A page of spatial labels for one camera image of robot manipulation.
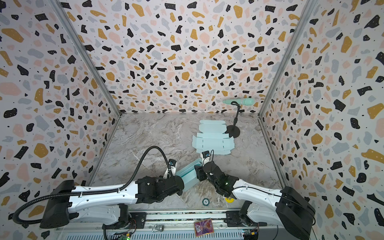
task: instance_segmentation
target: metal frame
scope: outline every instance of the metal frame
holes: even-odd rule
[[[263,105],[259,111],[259,116],[263,116],[265,111],[267,110],[268,103],[269,103],[269,101],[271,101],[271,99],[273,97],[273,94],[275,92],[275,88],[276,88],[277,84],[279,83],[281,76],[284,73],[285,67],[287,66],[287,64],[289,62],[289,58],[292,55],[292,53],[294,52],[294,50],[296,49],[296,45],[298,44],[298,42],[301,38],[301,35],[303,34],[303,31],[305,29],[305,26],[308,24],[308,20],[309,20],[311,14],[313,13],[313,9],[317,5],[318,2],[319,2],[319,0],[307,0],[307,2],[305,3],[303,14],[300,17],[300,20],[297,24],[296,30],[292,36],[290,43],[288,44],[288,47],[287,47],[285,54],[283,56],[283,60],[281,61],[280,65],[277,69],[277,72],[276,72],[276,74],[272,80],[271,85],[269,86],[269,90],[265,95]]]
[[[91,60],[91,57],[86,53],[85,48],[83,44],[81,43],[78,34],[76,33],[76,30],[74,29],[73,25],[69,21],[65,11],[61,7],[61,3],[59,0],[48,0],[48,2],[51,5],[51,8],[53,9],[53,12],[58,17],[62,27],[69,35],[71,41],[73,42],[73,45],[79,52],[81,58],[83,59],[85,65],[87,66],[88,70],[93,75],[94,79],[96,80],[97,85],[100,87],[101,92],[104,94],[105,98],[107,99],[109,106],[112,108],[112,111],[116,113],[117,116],[121,116],[120,110],[117,108],[117,105],[115,101],[113,100],[111,94],[109,93],[109,90],[107,89],[106,85],[104,84],[103,80],[101,79],[100,74],[96,70],[96,66],[93,64],[93,61]]]

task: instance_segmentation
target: marble floor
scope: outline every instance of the marble floor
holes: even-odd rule
[[[192,136],[199,132],[202,119],[225,120],[227,125],[233,122],[234,114],[124,114],[107,153],[100,165],[92,186],[113,185],[127,182],[144,151],[157,145],[168,159],[178,161],[182,169],[199,158],[192,147]],[[241,130],[235,138],[235,148],[229,155],[215,155],[215,163],[229,175],[245,181],[268,187],[281,188],[273,166],[256,114],[240,114],[237,126]],[[158,152],[151,150],[136,175],[136,179],[147,176],[163,175],[166,164]],[[209,206],[202,200],[208,198]],[[226,202],[216,193],[208,182],[196,184],[179,197],[173,195],[161,203],[134,204],[134,209],[201,209],[201,208],[237,208],[243,201]]]

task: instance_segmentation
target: black spot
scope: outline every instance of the black spot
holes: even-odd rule
[[[25,69],[25,68],[23,68],[22,66],[20,66],[20,65],[17,65],[17,69],[19,69],[19,71],[20,71],[20,75],[26,75],[26,76],[28,76],[28,75],[29,75],[29,72],[28,72],[28,70],[27,70],[27,69]]]
[[[45,16],[45,13],[35,15],[35,18],[39,21],[48,20],[47,16]]]
[[[338,99],[336,99],[333,104],[335,105],[335,109],[339,110],[340,112],[342,112],[345,108],[345,104],[340,102]]]
[[[380,17],[378,15],[374,16],[364,28],[375,28],[379,25]]]
[[[176,4],[165,3],[164,5],[166,6],[166,9],[176,10]]]
[[[359,121],[356,118],[351,118],[351,126],[355,129],[360,129]]]
[[[7,110],[4,112],[4,118],[11,118],[17,115],[17,108]]]
[[[334,162],[332,167],[330,167],[329,169],[336,170],[336,169],[339,169],[341,167],[343,167],[343,164],[339,161],[339,162]]]

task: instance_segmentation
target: gold spot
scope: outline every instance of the gold spot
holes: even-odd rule
[[[220,49],[215,49],[209,52],[209,58],[214,57],[216,54],[220,52]]]
[[[223,23],[223,20],[224,18],[223,17],[220,17],[219,20],[218,20],[218,24],[217,24],[217,27],[220,28],[221,27],[221,24]]]
[[[357,209],[357,211],[360,211],[360,210],[361,210],[360,205],[359,205],[356,201],[353,201],[352,204],[355,206],[355,208]]]
[[[253,79],[255,81],[259,81],[262,76],[263,76],[263,73],[256,73],[255,76],[253,77]]]
[[[280,40],[280,41],[282,41],[282,42],[284,42],[285,41],[285,31],[283,31],[281,34],[280,34],[280,36],[278,37],[278,39]]]
[[[354,166],[350,166],[348,171],[353,177],[356,177],[356,168]]]
[[[192,12],[192,15],[193,15],[194,17],[196,17],[196,18],[198,18],[198,17],[202,17],[202,18],[205,18],[205,16],[204,16],[204,15],[202,15],[201,13],[199,13],[199,12],[196,12],[196,11],[193,11],[193,12]]]
[[[40,106],[42,106],[44,104],[44,102],[43,102],[43,89],[42,88],[39,88],[36,90],[35,101],[38,102],[40,104]]]
[[[297,49],[297,52],[299,53],[299,55],[301,55],[303,48],[304,48],[304,44],[301,44],[300,47]]]
[[[121,18],[122,18],[122,25],[127,26],[127,17],[122,15]]]
[[[107,39],[107,36],[104,34],[104,32],[101,28],[99,28],[98,31],[99,31],[99,38]]]
[[[330,44],[327,43],[322,50],[320,50],[320,53],[323,53],[327,48],[329,48]]]
[[[87,124],[88,124],[88,125],[94,125],[95,122],[94,122],[92,119],[90,119],[90,120],[87,121]]]
[[[337,25],[337,20],[339,18],[339,11],[340,10],[337,10],[336,14],[335,14],[335,18],[333,19],[333,24],[332,26],[336,26]]]
[[[19,43],[24,41],[24,38],[20,35],[20,33],[13,28],[3,28],[1,29],[1,32]]]
[[[48,149],[45,147],[44,144],[38,143],[38,144],[36,144],[36,147],[35,147],[35,150],[33,151],[33,153],[36,156],[38,156],[39,158],[43,158],[43,157],[47,156]]]
[[[247,61],[255,60],[255,59],[256,59],[256,56],[257,56],[257,55],[254,55],[253,57],[248,58]]]
[[[105,17],[105,14],[98,12],[98,11],[95,11],[95,10],[91,10],[91,14],[95,15],[96,17],[98,17],[98,16]]]
[[[80,162],[81,162],[81,164],[82,164],[83,167],[85,167],[85,166],[88,164],[88,162],[85,161],[85,160],[81,160]]]
[[[367,111],[368,111],[370,118],[374,119],[379,114],[379,112],[381,112],[381,110],[383,110],[383,108],[384,108],[384,105],[382,103],[379,103],[375,106],[367,108]]]
[[[367,76],[366,76],[366,78],[373,78],[373,76],[375,76],[375,74],[376,74],[376,71],[378,70],[379,68],[378,67],[372,67],[372,69],[371,70],[369,70],[368,72],[367,72]]]
[[[271,15],[268,15],[265,19],[265,24],[268,24],[271,22]]]
[[[8,53],[6,51],[0,51],[1,56],[4,58],[8,66],[13,66],[13,63],[11,62],[11,59],[8,56]]]
[[[369,158],[384,164],[384,155],[379,152],[376,152],[375,150],[368,149],[367,152],[362,152],[361,155],[365,158]]]
[[[328,114],[329,112],[332,111],[332,108],[324,108],[324,107],[321,107],[320,109],[321,109],[321,111],[322,111],[323,113],[326,113],[326,114]]]
[[[67,15],[68,18],[71,19],[73,22],[76,21],[76,18],[74,18],[74,16],[70,12],[67,12]]]
[[[288,17],[290,20],[293,20],[293,19],[300,20],[300,18],[298,16],[296,16],[295,14],[289,14]]]
[[[33,217],[44,212],[45,206],[37,205],[35,208],[28,214],[28,217]]]
[[[175,15],[173,15],[173,13],[170,14],[170,19],[173,23],[176,21]]]
[[[336,179],[336,184],[334,185],[335,188],[339,188],[341,187],[341,185],[343,184],[343,181],[340,180],[340,179]]]
[[[4,198],[3,198],[3,202],[1,203],[1,206],[5,206],[5,205],[8,203],[9,199],[11,199],[10,196],[6,196],[6,197],[4,197]]]
[[[297,78],[297,80],[302,80],[302,79],[308,79],[308,74],[300,73],[300,76]]]
[[[316,145],[316,144],[319,144],[323,141],[323,137],[320,136],[318,133],[316,133],[315,135],[313,135],[311,137],[311,142],[313,145]]]
[[[350,94],[351,94],[351,90],[350,89],[348,89],[348,90],[345,90],[344,92],[343,92],[343,99],[345,99],[346,97],[348,97]]]
[[[315,37],[317,37],[316,31],[312,27],[310,28],[310,34],[313,34]]]
[[[182,78],[183,80],[188,81],[188,79],[189,79],[189,72],[183,72],[183,73],[181,74],[181,78]]]
[[[327,208],[325,209],[325,215],[327,216],[327,218],[333,217],[333,210],[330,204],[328,204]]]
[[[192,29],[191,38],[197,40],[196,29]]]

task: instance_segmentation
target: terrazzo wallpaper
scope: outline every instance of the terrazzo wallpaper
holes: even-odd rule
[[[0,22],[0,239],[46,239],[8,216],[63,180],[86,184],[118,117],[45,1],[0,1]]]
[[[383,9],[320,1],[261,116],[318,239],[384,239]]]
[[[63,0],[122,112],[258,112],[303,0]]]

